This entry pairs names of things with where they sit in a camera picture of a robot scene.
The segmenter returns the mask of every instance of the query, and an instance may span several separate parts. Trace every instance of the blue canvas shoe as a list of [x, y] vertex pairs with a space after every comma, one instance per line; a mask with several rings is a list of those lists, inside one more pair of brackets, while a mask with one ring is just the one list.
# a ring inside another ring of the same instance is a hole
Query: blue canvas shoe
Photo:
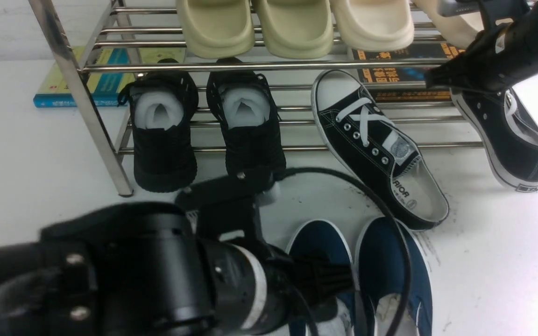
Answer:
[[[334, 264], [352, 264], [352, 254], [340, 230], [328, 221], [315, 220], [303, 224], [293, 235], [286, 252], [302, 257], [322, 251]], [[320, 336], [354, 336], [354, 294], [337, 296], [338, 314], [335, 319], [318, 323]], [[290, 323], [290, 336], [309, 336], [305, 321]]]
[[[406, 314], [396, 335], [431, 336], [433, 302], [429, 272], [416, 242], [400, 226], [410, 251], [412, 284]], [[355, 254], [368, 335], [382, 336], [389, 329], [404, 285], [404, 260], [395, 228], [388, 219], [379, 217], [363, 228]]]

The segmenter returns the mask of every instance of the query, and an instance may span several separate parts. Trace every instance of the white wall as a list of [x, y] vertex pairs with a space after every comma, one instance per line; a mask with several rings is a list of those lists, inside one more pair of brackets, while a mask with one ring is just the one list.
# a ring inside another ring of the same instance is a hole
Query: white wall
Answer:
[[[53, 0], [72, 45], [85, 44], [109, 0]], [[127, 0], [129, 6], [173, 7], [175, 0]], [[151, 25], [151, 15], [134, 24]], [[154, 15], [157, 25], [177, 25], [175, 15]], [[28, 0], [0, 0], [0, 61], [52, 59]]]

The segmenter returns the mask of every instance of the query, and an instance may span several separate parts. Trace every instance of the cable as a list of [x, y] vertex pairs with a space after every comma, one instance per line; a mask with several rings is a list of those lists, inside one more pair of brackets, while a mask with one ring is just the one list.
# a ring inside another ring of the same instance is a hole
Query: cable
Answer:
[[296, 288], [295, 285], [291, 285], [290, 290], [294, 293], [296, 298], [303, 305], [304, 311], [307, 314], [307, 325], [308, 325], [308, 328], [310, 329], [310, 335], [319, 336], [319, 329], [317, 328], [317, 321], [314, 319], [314, 315], [312, 315], [312, 309], [308, 306], [308, 303], [304, 299], [303, 294], [300, 292], [299, 289]]
[[329, 168], [313, 168], [313, 167], [301, 167], [301, 168], [286, 168], [282, 170], [281, 172], [277, 172], [274, 174], [275, 181], [282, 181], [288, 177], [294, 176], [296, 174], [303, 174], [303, 173], [317, 173], [317, 174], [326, 174], [335, 176], [337, 178], [340, 178], [358, 189], [360, 189], [368, 198], [370, 198], [379, 210], [383, 213], [383, 215], [389, 219], [389, 223], [395, 228], [395, 231], [397, 232], [396, 238], [397, 243], [400, 247], [400, 250], [402, 251], [402, 257], [404, 259], [404, 285], [402, 287], [402, 293], [401, 298], [399, 302], [399, 306], [397, 307], [396, 313], [393, 316], [393, 319], [391, 320], [391, 325], [389, 326], [389, 329], [387, 330], [387, 333], [385, 336], [394, 336], [397, 332], [397, 328], [400, 325], [400, 322], [402, 320], [402, 316], [404, 315], [404, 312], [406, 310], [406, 307], [408, 306], [408, 300], [410, 297], [410, 285], [412, 283], [412, 265], [410, 264], [410, 252], [408, 251], [408, 246], [406, 245], [406, 239], [404, 238], [404, 234], [402, 233], [401, 228], [396, 223], [396, 220], [394, 219], [393, 213], [391, 213], [391, 210], [387, 208], [387, 205], [385, 202], [383, 202], [382, 199], [379, 198], [379, 196], [376, 195], [374, 191], [372, 191], [369, 187], [364, 185], [361, 181], [357, 180], [356, 178], [353, 178], [352, 176], [338, 172], [337, 170], [329, 169]]

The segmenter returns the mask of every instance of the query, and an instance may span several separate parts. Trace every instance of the black high-top sneaker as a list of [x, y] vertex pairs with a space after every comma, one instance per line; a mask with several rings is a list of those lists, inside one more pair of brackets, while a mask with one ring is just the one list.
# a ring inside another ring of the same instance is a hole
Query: black high-top sneaker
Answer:
[[[241, 61], [231, 57], [218, 63]], [[207, 102], [226, 141], [228, 174], [259, 166], [286, 168], [277, 106], [265, 76], [241, 70], [211, 72]]]
[[446, 197], [416, 143], [383, 115], [356, 78], [341, 70], [323, 72], [312, 86], [311, 104], [331, 153], [406, 227], [427, 230], [448, 216]]
[[150, 72], [122, 89], [118, 104], [126, 102], [133, 125], [136, 183], [155, 193], [190, 185], [197, 174], [190, 120], [198, 108], [198, 92], [190, 74]]
[[493, 175], [521, 193], [538, 190], [538, 127], [514, 90], [452, 90], [452, 101], [485, 144]]

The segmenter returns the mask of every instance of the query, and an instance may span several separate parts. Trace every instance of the shoe logo patch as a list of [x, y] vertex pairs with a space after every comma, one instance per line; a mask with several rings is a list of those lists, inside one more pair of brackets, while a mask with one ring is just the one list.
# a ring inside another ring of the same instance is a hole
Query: shoe logo patch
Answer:
[[537, 190], [538, 190], [538, 185], [534, 187], [529, 187], [527, 185], [519, 184], [518, 187], [516, 188], [516, 191], [519, 193], [534, 193]]
[[416, 208], [416, 206], [417, 206], [416, 200], [409, 200], [408, 203], [406, 203], [406, 208], [408, 208], [408, 210], [412, 210]]
[[404, 197], [408, 197], [410, 196], [410, 193], [408, 193], [408, 191], [406, 191], [406, 188], [404, 188], [404, 186], [400, 183], [400, 181], [393, 181], [393, 186], [397, 188], [397, 191], [404, 195]]

